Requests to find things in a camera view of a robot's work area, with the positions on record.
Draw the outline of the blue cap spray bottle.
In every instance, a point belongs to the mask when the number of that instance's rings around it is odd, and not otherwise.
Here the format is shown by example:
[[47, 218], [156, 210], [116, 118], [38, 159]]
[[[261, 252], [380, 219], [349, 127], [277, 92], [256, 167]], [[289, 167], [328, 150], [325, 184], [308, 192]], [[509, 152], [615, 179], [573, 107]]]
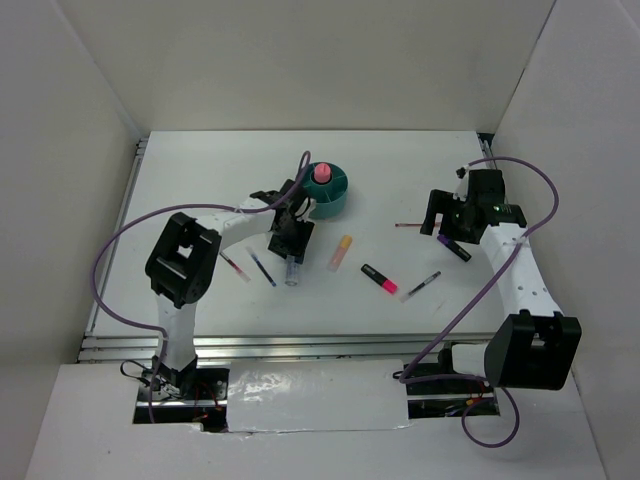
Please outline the blue cap spray bottle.
[[293, 255], [286, 257], [285, 284], [294, 287], [299, 284], [301, 263], [299, 258]]

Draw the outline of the pink bottle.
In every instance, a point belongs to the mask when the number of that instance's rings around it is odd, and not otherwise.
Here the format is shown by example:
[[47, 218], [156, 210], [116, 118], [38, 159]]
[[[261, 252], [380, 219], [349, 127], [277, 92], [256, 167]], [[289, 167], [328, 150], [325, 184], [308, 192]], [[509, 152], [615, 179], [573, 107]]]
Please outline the pink bottle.
[[312, 180], [319, 184], [328, 184], [332, 179], [332, 169], [328, 163], [317, 163], [312, 173]]

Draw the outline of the black pink highlighter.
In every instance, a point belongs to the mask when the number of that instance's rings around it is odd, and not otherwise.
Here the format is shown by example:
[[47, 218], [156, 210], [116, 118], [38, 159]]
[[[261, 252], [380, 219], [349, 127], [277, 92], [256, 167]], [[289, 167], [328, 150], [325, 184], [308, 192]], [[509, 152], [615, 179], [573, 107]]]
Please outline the black pink highlighter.
[[369, 264], [363, 264], [361, 272], [391, 295], [397, 292], [398, 286]]

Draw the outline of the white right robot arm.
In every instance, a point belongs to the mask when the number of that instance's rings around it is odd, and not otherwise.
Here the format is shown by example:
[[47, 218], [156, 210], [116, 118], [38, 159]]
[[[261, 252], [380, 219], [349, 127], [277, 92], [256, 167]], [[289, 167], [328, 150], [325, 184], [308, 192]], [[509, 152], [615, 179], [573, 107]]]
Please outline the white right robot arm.
[[524, 213], [507, 202], [501, 171], [457, 174], [465, 194], [432, 190], [421, 232], [482, 248], [499, 277], [494, 285], [505, 319], [485, 344], [450, 346], [450, 359], [436, 369], [438, 384], [457, 392], [474, 375], [493, 387], [560, 390], [581, 339], [580, 323], [562, 313], [546, 288]]

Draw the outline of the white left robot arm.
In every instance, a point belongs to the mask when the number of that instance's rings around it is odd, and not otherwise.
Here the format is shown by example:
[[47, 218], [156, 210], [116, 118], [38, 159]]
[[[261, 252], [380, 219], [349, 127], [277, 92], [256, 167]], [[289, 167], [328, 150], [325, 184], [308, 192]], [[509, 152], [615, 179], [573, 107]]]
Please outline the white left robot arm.
[[187, 398], [197, 387], [196, 307], [212, 283], [220, 252], [255, 235], [270, 234], [268, 250], [300, 265], [314, 229], [305, 218], [312, 205], [304, 187], [287, 180], [281, 189], [255, 192], [240, 206], [207, 220], [182, 212], [169, 218], [145, 273], [164, 330], [152, 367], [172, 397]]

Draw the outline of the blue refill pen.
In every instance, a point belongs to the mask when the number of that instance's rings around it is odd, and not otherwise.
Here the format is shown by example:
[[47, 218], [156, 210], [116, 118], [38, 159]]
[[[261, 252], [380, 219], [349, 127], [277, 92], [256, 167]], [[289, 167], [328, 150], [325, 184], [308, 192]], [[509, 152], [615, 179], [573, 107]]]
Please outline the blue refill pen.
[[271, 274], [268, 272], [268, 270], [265, 268], [264, 264], [261, 262], [256, 252], [250, 246], [247, 246], [245, 248], [247, 253], [251, 257], [251, 259], [254, 261], [254, 263], [256, 264], [256, 266], [258, 267], [262, 275], [265, 277], [265, 279], [269, 282], [269, 284], [272, 287], [277, 287], [277, 283], [275, 282]]

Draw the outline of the red refill pen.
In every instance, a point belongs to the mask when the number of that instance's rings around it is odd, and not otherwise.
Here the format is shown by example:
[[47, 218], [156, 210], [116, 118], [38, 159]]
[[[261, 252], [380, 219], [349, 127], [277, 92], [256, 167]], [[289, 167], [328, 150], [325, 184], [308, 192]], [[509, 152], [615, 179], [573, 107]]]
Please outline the red refill pen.
[[219, 256], [234, 270], [234, 272], [244, 281], [250, 282], [250, 277], [244, 272], [244, 270], [234, 262], [228, 255], [224, 252], [220, 252]]

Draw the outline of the teal round organizer container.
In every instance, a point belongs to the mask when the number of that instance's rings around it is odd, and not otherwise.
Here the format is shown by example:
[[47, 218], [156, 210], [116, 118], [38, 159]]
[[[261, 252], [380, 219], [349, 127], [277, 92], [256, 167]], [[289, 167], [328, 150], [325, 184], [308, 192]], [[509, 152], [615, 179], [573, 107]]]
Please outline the teal round organizer container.
[[317, 163], [312, 163], [305, 173], [302, 186], [311, 198], [314, 206], [309, 217], [314, 220], [328, 220], [337, 217], [344, 209], [348, 196], [349, 181], [347, 174], [339, 166], [328, 163], [332, 169], [332, 179], [328, 184], [319, 185], [312, 180]]

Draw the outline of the black gel pen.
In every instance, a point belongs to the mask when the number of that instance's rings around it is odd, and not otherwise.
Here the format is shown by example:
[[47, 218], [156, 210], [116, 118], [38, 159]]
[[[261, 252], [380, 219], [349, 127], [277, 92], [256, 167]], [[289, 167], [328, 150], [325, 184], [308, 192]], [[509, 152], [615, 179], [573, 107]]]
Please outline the black gel pen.
[[415, 296], [418, 292], [420, 292], [422, 289], [424, 289], [426, 286], [428, 286], [429, 284], [431, 284], [433, 281], [435, 281], [436, 279], [438, 279], [440, 276], [442, 275], [441, 271], [436, 271], [435, 273], [433, 273], [432, 275], [430, 275], [429, 277], [427, 277], [425, 280], [423, 280], [420, 284], [418, 284], [417, 286], [415, 286], [414, 288], [412, 288], [411, 290], [407, 291], [406, 293], [404, 293], [401, 297], [400, 297], [400, 301], [402, 303], [406, 302], [407, 300], [409, 300], [410, 298], [412, 298], [413, 296]]

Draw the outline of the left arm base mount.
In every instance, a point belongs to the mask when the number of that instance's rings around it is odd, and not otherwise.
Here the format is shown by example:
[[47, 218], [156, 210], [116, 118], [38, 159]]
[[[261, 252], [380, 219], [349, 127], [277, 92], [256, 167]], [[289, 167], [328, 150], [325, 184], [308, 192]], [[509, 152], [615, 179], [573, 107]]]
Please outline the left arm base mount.
[[210, 433], [228, 431], [227, 398], [228, 368], [203, 368], [184, 391], [158, 375], [151, 380], [152, 370], [135, 360], [120, 364], [120, 374], [138, 385], [134, 424], [151, 424], [149, 394], [156, 424], [199, 424]]

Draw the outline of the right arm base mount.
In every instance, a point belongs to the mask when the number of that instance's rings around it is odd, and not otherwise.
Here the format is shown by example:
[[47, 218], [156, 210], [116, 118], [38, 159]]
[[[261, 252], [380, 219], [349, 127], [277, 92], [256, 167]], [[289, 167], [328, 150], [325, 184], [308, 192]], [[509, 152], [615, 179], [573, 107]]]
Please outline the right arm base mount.
[[471, 406], [471, 416], [499, 414], [494, 390], [486, 382], [462, 379], [454, 371], [453, 346], [452, 342], [441, 344], [408, 375], [408, 379], [433, 377], [405, 385], [410, 419], [461, 417]]

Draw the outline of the aluminium table frame rail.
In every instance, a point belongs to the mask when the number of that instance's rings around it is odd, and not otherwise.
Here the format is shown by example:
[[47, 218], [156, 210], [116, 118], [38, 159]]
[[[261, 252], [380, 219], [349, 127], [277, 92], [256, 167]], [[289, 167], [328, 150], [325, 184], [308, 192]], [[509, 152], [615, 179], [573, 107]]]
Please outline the aluminium table frame rail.
[[[250, 277], [244, 282], [222, 259], [199, 302], [196, 339], [207, 361], [233, 357], [320, 357], [419, 352], [491, 277], [482, 250], [463, 262], [418, 228], [433, 189], [457, 187], [455, 171], [483, 156], [472, 131], [155, 131], [134, 163], [123, 221], [128, 226], [109, 264], [102, 297], [79, 353], [83, 363], [148, 360], [156, 348], [150, 326], [157, 307], [144, 266], [168, 218], [183, 204], [209, 219], [216, 204], [237, 205], [258, 190], [279, 188], [304, 152], [341, 167], [346, 206], [316, 224], [299, 284], [284, 282], [285, 264], [260, 234], [225, 254]], [[339, 241], [353, 242], [339, 269], [327, 269]], [[272, 287], [246, 251], [250, 246], [274, 278]], [[369, 264], [398, 286], [394, 295], [361, 272]], [[442, 275], [402, 303], [427, 277]]]

